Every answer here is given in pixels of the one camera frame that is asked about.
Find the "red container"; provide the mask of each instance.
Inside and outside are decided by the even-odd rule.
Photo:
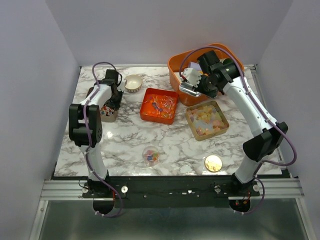
[[[172,102],[173,102],[171,108],[166,108],[170,110],[168,114],[166,114],[166,112],[163,111],[162,108],[160,112],[159,110],[156,110],[155,106],[153,106],[154,101],[159,102],[160,100],[166,99],[166,98],[168,99],[172,98]],[[147,90],[145,91],[145,95],[144,95],[141,109],[140,109],[140,117],[142,120],[149,121],[149,122],[155,122],[160,124],[172,124],[175,120],[177,104],[178,104],[178,93],[176,93],[175,91],[167,91],[167,90],[156,89],[156,88],[147,88]]]

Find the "table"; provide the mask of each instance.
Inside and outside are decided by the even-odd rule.
[[[98,79],[105,76],[107,66],[96,68]],[[91,67],[83,67],[79,76],[73,103],[80,103],[93,86]],[[219,95],[219,104],[230,127],[222,135],[196,141],[185,118],[186,106],[178,103],[172,125],[147,122],[140,118],[140,107],[147,88],[173,90],[166,66],[128,66],[117,69],[125,78],[138,74],[143,79],[142,88],[136,93],[125,92],[115,122],[102,122],[100,142],[103,163],[111,176],[181,176],[181,175],[231,175],[240,166],[244,152],[242,144],[253,136],[243,115],[227,95]],[[244,71],[248,82],[257,93],[249,68]],[[156,146],[160,151],[160,164],[147,167],[142,158],[143,149]],[[222,169],[209,172],[205,157],[218,155]],[[266,157],[279,161],[275,151]],[[258,174],[281,174],[281,169],[264,164]],[[88,176],[88,169],[80,149],[69,139],[68,125],[54,172],[55,177]]]

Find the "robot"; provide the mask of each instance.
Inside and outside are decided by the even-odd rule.
[[[203,74],[193,68],[185,68],[182,72],[182,67],[188,56],[203,48],[219,49],[229,55],[231,59],[228,63],[221,63],[216,53],[211,50],[197,59]],[[228,197],[245,197],[247,193],[251,196],[259,195],[259,191],[254,191],[254,189],[257,188],[255,180],[259,181],[263,187],[261,180],[256,177],[264,162],[263,157],[273,153],[283,138],[286,138],[288,126],[285,122],[279,123],[268,113],[251,91],[238,63],[232,59],[233,57],[228,52],[213,46],[203,48],[191,52],[183,60],[180,67],[180,77],[183,81],[179,89],[195,97],[204,94],[211,98],[215,97],[219,91],[222,94],[227,94],[234,101],[248,122],[253,135],[252,139],[243,144],[244,157],[240,167],[232,176],[109,176],[99,146],[103,131],[100,109],[106,102],[115,110],[120,107],[125,82],[118,83],[119,73],[115,68],[114,70],[108,69],[103,80],[98,81],[95,77],[94,89],[85,100],[80,104],[71,104],[69,107],[69,137],[80,147],[89,171],[86,191],[82,196],[94,199],[113,196],[112,201],[93,201],[96,214],[103,217],[117,216],[120,214],[124,202],[126,208],[177,206],[226,208],[231,206],[242,214],[250,212],[250,201],[238,201],[235,204],[228,201]],[[294,154],[295,158],[288,164],[265,162],[288,166],[295,162],[296,153],[294,152]],[[153,184],[158,182],[159,187],[154,189],[154,185],[149,184],[150,181]],[[170,197],[158,198],[159,195],[170,195]],[[113,207],[119,206],[120,211],[117,214],[107,215]]]

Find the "gray wall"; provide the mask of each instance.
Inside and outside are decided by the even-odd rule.
[[[44,0],[0,7],[1,240],[29,239],[79,67]]]
[[[46,0],[80,65],[166,64],[220,42],[258,63],[292,0]]]
[[[289,126],[298,160],[298,175],[314,230],[320,238],[320,2],[294,0],[258,65],[269,111]],[[282,144],[284,159],[292,151]]]

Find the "orange container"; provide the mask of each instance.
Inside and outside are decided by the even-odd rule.
[[[229,48],[223,44],[220,43],[212,43],[208,46],[215,46],[215,47],[219,47],[222,48],[224,50],[226,50],[227,52],[229,52],[238,62],[238,64],[240,65],[240,67],[242,68],[242,70],[244,70],[244,65],[237,59],[237,57],[233,54],[232,51],[229,50]],[[200,57],[202,54],[205,54],[206,52],[212,51],[214,50],[216,55],[218,56],[219,59],[226,59],[229,58],[224,52],[221,52],[220,50],[217,49],[213,49],[213,48],[205,48],[205,49],[201,49],[197,52],[195,52],[194,54],[192,54],[184,63],[184,65],[182,66],[182,71],[188,67],[188,64],[190,62],[194,62],[197,63],[197,58]],[[205,95],[201,95],[200,97],[194,97],[191,95],[188,95],[184,92],[181,92],[179,90],[179,85],[180,85],[180,80],[178,79],[178,77],[175,75],[176,72],[179,72],[179,68],[180,65],[183,61],[183,59],[193,50],[190,51],[186,51],[184,53],[180,53],[178,55],[175,55],[173,57],[171,57],[168,61],[168,68],[169,68],[169,78],[170,78],[170,84],[173,87],[174,91],[178,93],[179,99],[180,101],[186,105],[186,106],[193,106],[196,105],[204,100],[209,99],[207,96]]]
[[[168,108],[157,110],[160,107],[153,106],[153,103],[161,105],[163,99],[171,99]],[[160,124],[172,124],[175,120],[176,108],[178,103],[178,94],[175,91],[167,91],[156,88],[147,88],[140,109],[140,117],[142,120],[155,122]]]

